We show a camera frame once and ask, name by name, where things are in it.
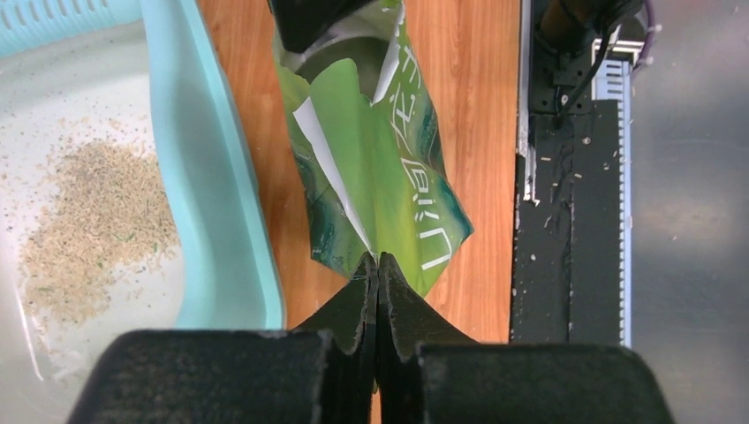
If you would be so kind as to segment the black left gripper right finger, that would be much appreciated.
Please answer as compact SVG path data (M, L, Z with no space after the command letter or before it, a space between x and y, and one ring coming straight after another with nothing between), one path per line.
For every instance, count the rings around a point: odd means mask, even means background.
M406 281L393 254L378 265L377 383L383 423L421 423L424 382L422 345L475 345L476 340L449 323Z

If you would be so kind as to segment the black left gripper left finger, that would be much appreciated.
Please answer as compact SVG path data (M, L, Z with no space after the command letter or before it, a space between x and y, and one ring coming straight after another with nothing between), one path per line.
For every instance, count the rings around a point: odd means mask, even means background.
M365 253L349 281L302 322L300 392L310 423L368 423L375 383L377 264Z

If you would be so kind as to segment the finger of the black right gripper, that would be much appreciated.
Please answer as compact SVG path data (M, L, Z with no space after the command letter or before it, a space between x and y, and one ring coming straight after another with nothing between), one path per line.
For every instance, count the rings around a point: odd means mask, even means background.
M369 0L268 0L283 47L303 53L341 19Z

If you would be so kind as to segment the green cat litter bag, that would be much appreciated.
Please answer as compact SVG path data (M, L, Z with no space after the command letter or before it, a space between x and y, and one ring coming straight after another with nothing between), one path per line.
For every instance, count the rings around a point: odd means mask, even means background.
M351 59L312 82L300 62L333 41L369 36L388 51L370 99ZM427 294L473 233L444 168L438 116L408 34L405 4L370 1L303 53L277 30L273 59L297 169L305 188L311 255L351 276L362 254L393 254Z

